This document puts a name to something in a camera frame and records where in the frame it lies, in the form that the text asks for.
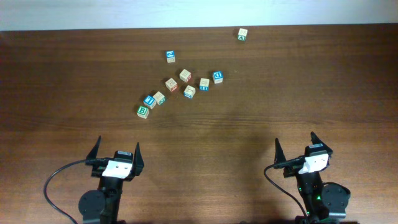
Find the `block blue letter top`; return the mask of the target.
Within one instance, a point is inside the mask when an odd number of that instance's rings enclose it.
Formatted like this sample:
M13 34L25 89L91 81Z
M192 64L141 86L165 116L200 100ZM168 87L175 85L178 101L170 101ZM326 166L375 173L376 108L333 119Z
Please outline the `block blue letter top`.
M144 103L144 105L145 105L146 107L148 107L148 108L150 108L150 109L153 109L153 108L156 106L156 104L157 104L155 98L154 98L153 96L150 96L150 95L147 95L147 96L144 98L143 103Z

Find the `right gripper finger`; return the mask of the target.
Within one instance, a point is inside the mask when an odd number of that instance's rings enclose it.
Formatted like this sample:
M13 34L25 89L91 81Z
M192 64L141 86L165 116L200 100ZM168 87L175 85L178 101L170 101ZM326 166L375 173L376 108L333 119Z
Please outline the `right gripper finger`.
M275 156L274 156L274 164L280 164L281 162L285 162L286 158L280 145L279 139L275 138Z
M322 147L328 153L328 155L333 154L333 150L327 146L313 131L310 133L310 137L312 142L310 148Z

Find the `block blue letter D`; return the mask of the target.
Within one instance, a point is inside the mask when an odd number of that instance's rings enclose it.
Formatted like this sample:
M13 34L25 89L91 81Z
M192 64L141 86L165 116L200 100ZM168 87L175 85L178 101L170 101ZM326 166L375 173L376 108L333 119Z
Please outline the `block blue letter D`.
M223 73L222 71L216 71L212 73L214 84L223 82Z

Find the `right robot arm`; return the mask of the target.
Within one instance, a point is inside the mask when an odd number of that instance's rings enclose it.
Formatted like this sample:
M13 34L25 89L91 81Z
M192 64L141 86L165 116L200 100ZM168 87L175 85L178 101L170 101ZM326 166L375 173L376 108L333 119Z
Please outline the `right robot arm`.
M323 182L320 172L329 167L333 150L314 132L310 133L311 145L304 155L286 159L280 142L275 140L274 169L283 169L285 178L295 177L298 192L304 202L303 216L295 223L339 223L346 217L351 192L335 182Z

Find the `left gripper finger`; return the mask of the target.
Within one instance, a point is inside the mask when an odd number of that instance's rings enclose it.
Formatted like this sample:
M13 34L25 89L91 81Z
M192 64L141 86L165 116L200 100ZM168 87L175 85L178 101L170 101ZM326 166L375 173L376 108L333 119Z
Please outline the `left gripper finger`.
M98 154L98 150L99 150L99 147L100 147L100 143L101 143L101 136L98 136L98 139L97 139L95 145L93 146L92 150L86 156L86 160L96 159L97 154Z
M144 168L144 160L142 158L140 144L136 144L136 149L134 151L134 160L133 160L133 173L134 175L140 175Z

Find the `wooden block green side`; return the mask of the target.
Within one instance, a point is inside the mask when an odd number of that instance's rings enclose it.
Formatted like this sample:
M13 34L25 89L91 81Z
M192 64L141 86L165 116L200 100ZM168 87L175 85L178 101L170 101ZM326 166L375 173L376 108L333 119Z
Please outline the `wooden block green side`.
M153 97L158 105L162 105L166 101L165 96L160 91L155 93Z

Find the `block green letter B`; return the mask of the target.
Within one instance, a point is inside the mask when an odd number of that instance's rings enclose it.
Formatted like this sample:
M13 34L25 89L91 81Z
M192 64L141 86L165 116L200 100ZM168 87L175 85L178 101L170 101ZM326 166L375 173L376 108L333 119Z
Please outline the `block green letter B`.
M140 107L138 107L136 113L137 113L138 117L147 119L147 117L149 115L149 108L146 106L140 106Z

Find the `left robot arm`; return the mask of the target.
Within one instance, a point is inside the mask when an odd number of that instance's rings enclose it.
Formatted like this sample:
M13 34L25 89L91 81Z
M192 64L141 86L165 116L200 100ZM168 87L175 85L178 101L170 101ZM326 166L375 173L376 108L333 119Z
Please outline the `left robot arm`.
M134 152L116 151L113 157L98 158L101 137L88 153L85 165L91 166L91 176L99 178L98 188L84 193L78 209L84 223L120 224L119 205L123 184L139 176L144 168L140 145Z

